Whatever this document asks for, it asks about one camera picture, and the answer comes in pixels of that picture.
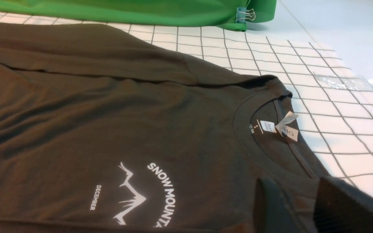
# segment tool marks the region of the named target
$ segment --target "green fabric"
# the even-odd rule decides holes
[[[235,15],[237,7],[246,4],[247,0],[0,0],[0,11],[180,27],[222,25],[245,31],[245,24],[235,23]]]

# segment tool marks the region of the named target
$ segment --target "size label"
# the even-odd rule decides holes
[[[289,124],[290,122],[296,120],[296,118],[298,118],[299,115],[297,114],[294,114],[293,112],[288,112],[285,117],[283,118],[283,120],[281,120],[278,125],[286,125],[286,124]]]
[[[296,130],[295,128],[289,127],[287,125],[281,125],[278,130],[279,132],[282,132],[284,136],[287,136],[288,138],[297,141],[299,136],[299,130]]]
[[[276,133],[276,129],[274,128],[274,123],[269,121],[260,121],[260,124],[264,131],[268,131],[271,133]]]

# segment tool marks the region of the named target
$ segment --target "white print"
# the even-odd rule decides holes
[[[126,206],[130,206],[129,208],[127,208],[125,211],[122,211],[120,212],[119,214],[117,214],[115,217],[113,218],[117,218],[117,222],[120,224],[120,225],[126,225],[125,221],[123,220],[123,217],[128,214],[130,211],[132,211],[134,208],[138,207],[140,204],[142,204],[144,201],[146,201],[146,198],[142,195],[140,195],[132,186],[131,184],[129,184],[129,179],[133,176],[133,173],[131,171],[129,171],[128,169],[126,169],[124,166],[123,166],[123,163],[120,162],[120,166],[119,168],[121,168],[123,171],[126,171],[126,179],[125,181],[123,182],[123,184],[121,184],[119,187],[122,187],[122,186],[125,186],[127,187],[127,189],[129,189],[134,197],[132,200],[128,200],[128,201],[123,201],[123,202],[130,202],[129,204],[125,205],[124,207]]]
[[[95,209],[96,209],[97,199],[99,198],[99,195],[100,195],[100,189],[101,189],[101,188],[102,188],[101,185],[97,185],[97,186],[96,186],[95,195],[94,195],[94,197],[93,197],[92,204],[90,205],[90,210],[95,210]]]
[[[253,129],[253,125],[252,124],[250,124],[250,132],[252,133],[252,134],[254,134],[254,129]]]
[[[148,169],[155,172],[155,175],[157,175],[158,179],[161,180],[163,187],[173,187],[171,181],[169,180],[168,175],[162,169],[160,170],[159,167],[155,163],[152,162],[150,165],[148,165]],[[175,199],[175,195],[173,194],[174,189],[172,188],[172,189],[164,189],[164,190],[166,193],[165,195],[166,205],[165,205],[163,214],[159,218],[159,220],[156,222],[155,227],[166,227],[171,221],[172,215],[174,214],[174,211],[175,211],[176,199]]]
[[[257,119],[257,124],[259,125],[262,134],[264,134],[263,129],[262,129],[261,125],[260,125],[260,121],[258,119]]]

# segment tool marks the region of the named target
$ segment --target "white surface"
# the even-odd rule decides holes
[[[290,14],[278,5],[277,20]],[[50,17],[14,15],[0,12],[0,22],[37,25],[97,23]],[[312,75],[355,77],[331,47],[308,43],[309,35],[289,21],[266,24],[271,34],[225,31],[215,27],[178,28],[108,23],[147,43],[191,54],[241,74],[276,75],[292,91],[292,105],[300,134],[329,173],[373,196],[373,93],[335,90]]]
[[[329,44],[356,74],[373,79],[373,0],[278,0],[273,21],[252,34]]]

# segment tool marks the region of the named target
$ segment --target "binder clip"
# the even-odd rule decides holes
[[[256,13],[254,12],[254,9],[247,10],[247,7],[237,7],[235,22],[239,24],[245,24],[245,21],[247,19],[250,21],[256,19]]]

